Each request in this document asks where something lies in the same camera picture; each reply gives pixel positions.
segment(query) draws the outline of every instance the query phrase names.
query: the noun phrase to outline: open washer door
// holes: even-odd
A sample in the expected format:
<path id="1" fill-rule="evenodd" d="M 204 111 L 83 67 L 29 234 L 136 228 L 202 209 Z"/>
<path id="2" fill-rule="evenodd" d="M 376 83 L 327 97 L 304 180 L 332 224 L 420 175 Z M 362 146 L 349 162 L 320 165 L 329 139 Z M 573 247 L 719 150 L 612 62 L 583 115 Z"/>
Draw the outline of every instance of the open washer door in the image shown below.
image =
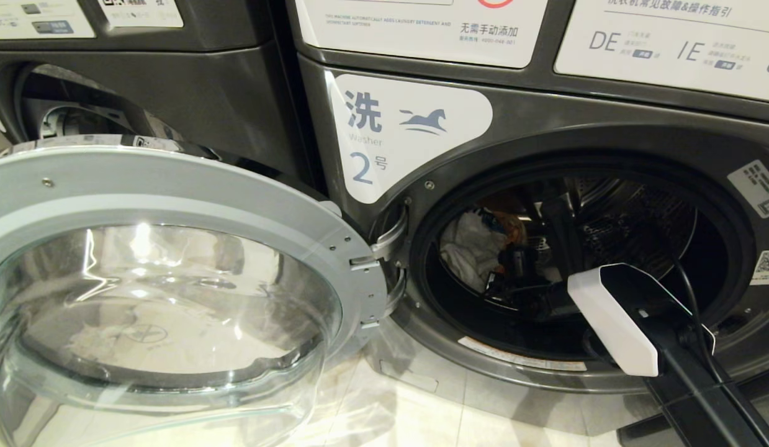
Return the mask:
<path id="1" fill-rule="evenodd" d="M 4 442 L 219 424 L 268 445 L 310 416 L 384 274 L 337 206 L 230 162 L 253 165 L 120 135 L 0 153 Z"/>

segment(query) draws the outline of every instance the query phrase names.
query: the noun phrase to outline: laundry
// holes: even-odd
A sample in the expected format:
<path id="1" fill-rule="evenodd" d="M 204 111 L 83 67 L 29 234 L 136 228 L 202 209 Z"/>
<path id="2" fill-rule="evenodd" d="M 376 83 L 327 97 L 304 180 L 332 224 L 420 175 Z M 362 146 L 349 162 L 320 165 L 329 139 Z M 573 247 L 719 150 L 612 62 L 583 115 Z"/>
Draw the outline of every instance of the laundry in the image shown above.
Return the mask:
<path id="1" fill-rule="evenodd" d="M 475 209 L 452 221 L 440 238 L 447 268 L 476 292 L 486 290 L 489 272 L 500 265 L 497 255 L 509 239 L 498 224 L 491 212 Z"/>

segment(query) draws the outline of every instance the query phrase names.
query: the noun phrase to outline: blue icon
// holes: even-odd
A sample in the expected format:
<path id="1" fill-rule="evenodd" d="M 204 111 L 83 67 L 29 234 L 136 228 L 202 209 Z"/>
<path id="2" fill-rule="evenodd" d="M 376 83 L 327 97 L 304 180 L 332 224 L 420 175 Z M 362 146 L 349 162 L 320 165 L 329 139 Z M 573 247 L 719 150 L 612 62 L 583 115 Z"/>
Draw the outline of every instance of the blue icon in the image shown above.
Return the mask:
<path id="1" fill-rule="evenodd" d="M 401 123 L 401 125 L 407 125 L 407 130 L 415 130 L 416 132 L 433 133 L 433 135 L 440 135 L 436 130 L 447 132 L 439 124 L 440 119 L 446 119 L 444 116 L 444 109 L 436 109 L 428 116 L 420 116 L 412 111 L 401 110 L 401 113 L 412 115 L 407 121 Z"/>

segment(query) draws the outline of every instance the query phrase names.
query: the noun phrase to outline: door glass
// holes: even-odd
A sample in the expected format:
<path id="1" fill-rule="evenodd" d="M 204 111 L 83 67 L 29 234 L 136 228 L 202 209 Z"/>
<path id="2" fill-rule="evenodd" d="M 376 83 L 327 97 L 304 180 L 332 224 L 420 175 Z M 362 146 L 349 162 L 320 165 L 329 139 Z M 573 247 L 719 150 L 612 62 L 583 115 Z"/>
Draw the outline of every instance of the door glass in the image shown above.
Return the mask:
<path id="1" fill-rule="evenodd" d="M 145 223 L 70 232 L 0 268 L 0 433 L 126 445 L 188 425 L 273 444 L 310 415 L 340 320 L 323 278 L 261 243 Z"/>

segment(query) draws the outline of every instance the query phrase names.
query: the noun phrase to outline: tiled floor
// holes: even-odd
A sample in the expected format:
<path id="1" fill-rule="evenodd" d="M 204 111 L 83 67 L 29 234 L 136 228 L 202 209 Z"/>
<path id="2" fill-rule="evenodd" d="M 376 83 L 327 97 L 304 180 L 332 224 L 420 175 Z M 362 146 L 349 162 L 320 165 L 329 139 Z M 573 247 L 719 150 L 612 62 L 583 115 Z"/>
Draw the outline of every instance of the tiled floor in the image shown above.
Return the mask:
<path id="1" fill-rule="evenodd" d="M 222 444 L 218 433 L 200 433 L 179 447 Z M 155 444 L 166 440 L 157 438 Z M 126 443 L 125 447 L 150 442 Z M 315 414 L 286 447 L 617 447 L 613 433 L 586 438 L 500 418 L 440 399 L 376 374 L 350 359 L 322 378 Z"/>

